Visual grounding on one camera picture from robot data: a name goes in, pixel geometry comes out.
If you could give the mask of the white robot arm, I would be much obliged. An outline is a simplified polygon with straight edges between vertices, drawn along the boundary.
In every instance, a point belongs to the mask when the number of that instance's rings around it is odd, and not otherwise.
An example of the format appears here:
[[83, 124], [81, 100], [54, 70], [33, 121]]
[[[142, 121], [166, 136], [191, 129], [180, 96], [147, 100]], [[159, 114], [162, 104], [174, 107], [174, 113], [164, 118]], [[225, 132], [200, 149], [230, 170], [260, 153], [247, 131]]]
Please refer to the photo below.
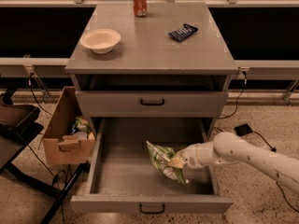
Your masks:
[[187, 146], [167, 163], [169, 166], [200, 169], [242, 161], [299, 194], [299, 160], [256, 147], [234, 133], [218, 133], [210, 142]]

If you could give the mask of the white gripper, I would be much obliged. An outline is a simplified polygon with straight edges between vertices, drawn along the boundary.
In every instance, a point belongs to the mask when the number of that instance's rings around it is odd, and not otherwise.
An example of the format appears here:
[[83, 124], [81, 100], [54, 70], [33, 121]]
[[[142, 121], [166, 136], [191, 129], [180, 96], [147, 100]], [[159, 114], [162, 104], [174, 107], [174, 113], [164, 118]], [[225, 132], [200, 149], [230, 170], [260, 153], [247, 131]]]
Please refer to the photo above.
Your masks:
[[176, 157], [171, 158], [167, 165], [182, 169], [186, 163], [190, 169], [200, 169], [203, 167], [203, 165], [198, 159], [198, 151], [199, 149], [197, 144], [187, 146], [186, 148], [176, 152]]

